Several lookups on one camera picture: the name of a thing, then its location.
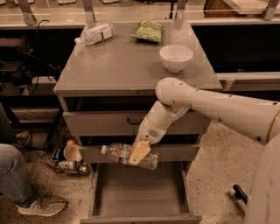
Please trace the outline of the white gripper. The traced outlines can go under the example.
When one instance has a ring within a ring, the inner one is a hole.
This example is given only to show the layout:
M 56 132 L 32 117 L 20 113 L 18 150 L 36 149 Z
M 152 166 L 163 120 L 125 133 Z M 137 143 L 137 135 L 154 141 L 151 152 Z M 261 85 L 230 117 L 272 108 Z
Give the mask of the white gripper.
M 150 144 L 157 144 L 165 135 L 166 130 L 152 124 L 146 116 L 138 128 L 138 138 L 141 141 L 133 144 L 128 163 L 138 165 L 150 152 Z

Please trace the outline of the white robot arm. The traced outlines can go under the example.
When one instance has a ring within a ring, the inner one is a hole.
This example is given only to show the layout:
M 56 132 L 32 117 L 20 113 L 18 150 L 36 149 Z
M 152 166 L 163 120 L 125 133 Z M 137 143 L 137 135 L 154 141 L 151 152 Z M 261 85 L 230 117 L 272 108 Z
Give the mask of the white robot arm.
M 252 178 L 244 224 L 280 224 L 280 104 L 197 89 L 168 77 L 156 86 L 157 101 L 139 126 L 129 156 L 138 165 L 169 126 L 192 109 L 264 145 Z

